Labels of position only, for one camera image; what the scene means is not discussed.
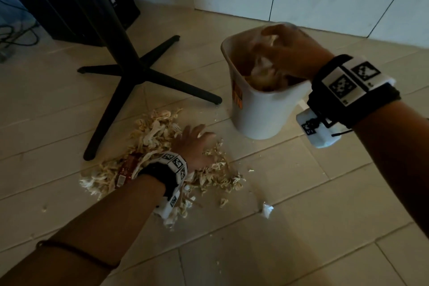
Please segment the orange label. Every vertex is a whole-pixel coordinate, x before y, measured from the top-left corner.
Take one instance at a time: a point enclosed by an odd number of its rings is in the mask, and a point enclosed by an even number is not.
[[[243,92],[235,80],[233,80],[233,100],[240,109],[243,109]]]

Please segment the person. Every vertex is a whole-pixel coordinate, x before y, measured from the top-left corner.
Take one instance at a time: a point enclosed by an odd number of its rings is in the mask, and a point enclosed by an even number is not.
[[[295,77],[313,80],[334,55],[295,26],[263,30],[282,45],[256,44],[253,52]],[[203,168],[212,158],[202,154],[213,133],[198,137],[204,125],[187,126],[172,152],[188,171]],[[392,101],[353,125],[379,171],[421,229],[429,235],[429,121],[402,101]],[[159,179],[142,174],[104,197],[51,237],[69,245],[39,246],[1,279],[1,285],[99,285],[136,239],[166,192]]]

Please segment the white trash bin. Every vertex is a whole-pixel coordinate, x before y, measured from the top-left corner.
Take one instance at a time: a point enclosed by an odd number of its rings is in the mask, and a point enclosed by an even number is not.
[[[249,43],[264,27],[230,36],[221,45],[233,89],[232,121],[239,132],[252,139],[267,139],[279,133],[298,101],[311,88],[311,83],[305,80],[284,90],[260,92],[246,82],[236,66],[251,70],[254,59],[249,53]]]

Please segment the red package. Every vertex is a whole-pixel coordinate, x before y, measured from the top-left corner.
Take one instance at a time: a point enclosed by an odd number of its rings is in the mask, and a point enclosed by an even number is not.
[[[128,155],[119,168],[118,175],[115,179],[115,189],[127,184],[134,178],[139,169],[139,161],[142,155],[142,153],[132,153]]]

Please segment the wooden floor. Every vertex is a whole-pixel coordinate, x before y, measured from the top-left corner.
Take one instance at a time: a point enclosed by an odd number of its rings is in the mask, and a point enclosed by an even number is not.
[[[263,22],[142,5],[128,29],[139,54],[179,34],[153,66],[223,97],[215,106],[145,83],[135,88],[96,159],[83,151],[118,83],[81,75],[114,63],[105,48],[53,41],[21,47],[0,65],[0,274],[96,202],[80,172],[121,153],[140,114],[184,108],[181,124],[205,123],[224,139],[243,190],[208,192],[173,231],[151,217],[104,285],[427,285],[429,241],[413,223],[354,134],[313,148],[295,121],[264,141],[240,135],[222,40]],[[429,50],[305,29],[337,54],[364,55],[395,77],[405,102],[429,117]],[[229,199],[219,208],[221,197]],[[269,219],[261,203],[274,205]]]

